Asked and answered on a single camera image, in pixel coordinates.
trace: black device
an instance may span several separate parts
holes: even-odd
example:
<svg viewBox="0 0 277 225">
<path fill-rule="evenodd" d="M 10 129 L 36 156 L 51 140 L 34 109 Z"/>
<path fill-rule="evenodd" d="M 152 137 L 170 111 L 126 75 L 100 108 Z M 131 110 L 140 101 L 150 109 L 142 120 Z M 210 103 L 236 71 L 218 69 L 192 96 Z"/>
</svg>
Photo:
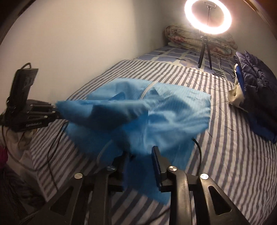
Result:
<svg viewBox="0 0 277 225">
<path fill-rule="evenodd" d="M 113 192 L 124 190 L 124 174 L 130 158 L 129 153 L 123 152 L 97 174 L 75 174 L 28 225 L 81 225 L 87 209 L 88 225 L 111 225 L 110 197 Z M 190 191 L 194 196 L 197 225 L 250 225 L 207 174 L 186 174 L 162 157 L 157 146 L 152 148 L 152 163 L 159 190 L 171 192 L 169 225 L 193 224 Z"/>
<path fill-rule="evenodd" d="M 50 122 L 60 119 L 60 113 L 50 103 L 27 99 L 38 69 L 31 63 L 17 70 L 7 99 L 7 109 L 0 116 L 0 125 L 15 132 L 47 127 Z"/>
<path fill-rule="evenodd" d="M 129 153 L 123 152 L 112 165 L 97 174 L 75 174 L 28 225 L 83 225 L 91 192 L 88 224 L 111 225 L 111 195 L 113 192 L 123 192 L 129 160 Z"/>
<path fill-rule="evenodd" d="M 193 192 L 197 225 L 250 225 L 207 174 L 186 174 L 162 157 L 157 146 L 152 148 L 152 162 L 159 190 L 171 192 L 169 225 L 192 225 L 190 191 Z"/>
</svg>

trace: red fabric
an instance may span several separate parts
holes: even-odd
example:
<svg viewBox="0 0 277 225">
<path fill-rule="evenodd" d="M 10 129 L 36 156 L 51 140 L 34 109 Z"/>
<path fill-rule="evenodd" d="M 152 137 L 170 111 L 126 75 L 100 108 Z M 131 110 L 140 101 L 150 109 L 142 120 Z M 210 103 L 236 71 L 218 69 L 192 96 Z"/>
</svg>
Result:
<svg viewBox="0 0 277 225">
<path fill-rule="evenodd" d="M 8 161 L 8 151 L 0 145 L 0 169 L 2 169 Z"/>
</svg>

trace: blue cloth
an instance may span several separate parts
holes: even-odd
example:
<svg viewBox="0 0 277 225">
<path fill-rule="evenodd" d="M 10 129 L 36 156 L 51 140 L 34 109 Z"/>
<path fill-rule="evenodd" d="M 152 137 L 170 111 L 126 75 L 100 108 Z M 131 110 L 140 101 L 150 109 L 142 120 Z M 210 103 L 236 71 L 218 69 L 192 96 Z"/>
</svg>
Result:
<svg viewBox="0 0 277 225">
<path fill-rule="evenodd" d="M 251 130 L 255 134 L 263 137 L 266 140 L 271 141 L 272 143 L 276 143 L 277 136 L 269 129 L 267 129 L 265 126 L 261 125 L 260 124 L 261 121 L 258 121 L 252 113 L 247 113 L 247 118 L 248 118 Z"/>
<path fill-rule="evenodd" d="M 128 186 L 166 204 L 160 193 L 151 150 L 157 145 L 172 165 L 185 169 L 193 150 L 191 140 L 208 128 L 211 96 L 191 88 L 137 79 L 115 79 L 86 100 L 57 102 L 69 120 L 67 134 L 81 152 L 109 165 L 122 151 L 136 157 L 127 167 Z"/>
</svg>

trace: blue and white striped sheet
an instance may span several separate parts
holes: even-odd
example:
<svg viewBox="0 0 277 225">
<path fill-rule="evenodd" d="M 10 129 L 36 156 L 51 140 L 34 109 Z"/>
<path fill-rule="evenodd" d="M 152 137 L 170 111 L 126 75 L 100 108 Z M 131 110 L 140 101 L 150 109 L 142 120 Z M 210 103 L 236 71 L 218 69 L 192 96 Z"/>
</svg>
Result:
<svg viewBox="0 0 277 225">
<path fill-rule="evenodd" d="M 234 65 L 236 62 L 232 58 L 218 57 L 211 55 L 212 70 L 210 69 L 208 55 L 205 53 L 202 67 L 198 68 L 200 52 L 192 49 L 176 48 L 164 46 L 152 52 L 139 56 L 138 60 L 165 62 L 176 66 L 188 67 L 201 72 L 223 77 L 230 82 L 234 82 Z"/>
<path fill-rule="evenodd" d="M 134 78 L 183 85 L 211 95 L 211 120 L 208 130 L 196 140 L 202 149 L 201 171 L 223 189 L 243 215 L 253 225 L 262 224 L 277 203 L 276 145 L 255 135 L 249 128 L 243 112 L 228 103 L 228 91 L 233 85 L 209 73 L 168 63 L 143 60 L 123 60 L 70 96 L 84 99 L 86 95 L 115 78 Z M 47 160 L 48 149 L 63 121 L 55 121 L 39 129 L 30 149 L 35 168 Z M 195 174 L 199 152 L 191 155 L 186 172 Z M 76 172 L 88 174 L 97 171 L 94 161 L 79 153 L 64 134 L 50 163 L 58 187 Z M 46 166 L 38 172 L 38 182 L 49 200 L 56 192 Z M 168 206 L 159 204 L 135 190 L 127 189 L 112 198 L 112 224 L 142 224 L 154 218 Z M 195 210 L 192 209 L 194 222 Z M 166 213 L 153 224 L 168 224 Z"/>
</svg>

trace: white wall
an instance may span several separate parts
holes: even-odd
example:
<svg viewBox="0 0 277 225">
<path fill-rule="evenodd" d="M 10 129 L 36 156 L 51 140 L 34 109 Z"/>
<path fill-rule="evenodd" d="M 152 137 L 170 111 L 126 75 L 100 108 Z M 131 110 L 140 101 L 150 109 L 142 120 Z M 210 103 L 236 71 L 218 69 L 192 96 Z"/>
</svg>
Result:
<svg viewBox="0 0 277 225">
<path fill-rule="evenodd" d="M 186 24 L 184 5 L 186 0 L 160 0 L 164 27 Z M 238 51 L 257 56 L 277 76 L 277 40 L 269 27 L 243 0 L 221 0 L 232 15 L 229 32 L 238 45 Z"/>
<path fill-rule="evenodd" d="M 0 112 L 14 73 L 39 68 L 29 98 L 55 103 L 123 59 L 163 46 L 159 0 L 37 0 L 0 46 Z"/>
</svg>

